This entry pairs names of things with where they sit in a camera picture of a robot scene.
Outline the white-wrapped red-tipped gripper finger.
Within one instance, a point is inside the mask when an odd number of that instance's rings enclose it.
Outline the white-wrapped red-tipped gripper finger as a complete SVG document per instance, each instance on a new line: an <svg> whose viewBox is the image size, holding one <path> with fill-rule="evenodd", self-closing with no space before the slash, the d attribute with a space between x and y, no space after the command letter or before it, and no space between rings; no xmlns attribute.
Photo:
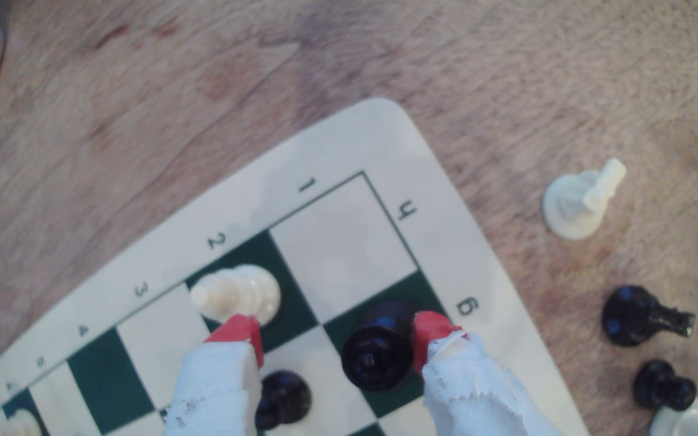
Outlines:
<svg viewBox="0 0 698 436"><path fill-rule="evenodd" d="M561 435L481 336L439 312L413 317L413 366L437 435Z"/></svg>
<svg viewBox="0 0 698 436"><path fill-rule="evenodd" d="M232 315L185 357L164 435L256 435L264 362L257 318Z"/></svg>

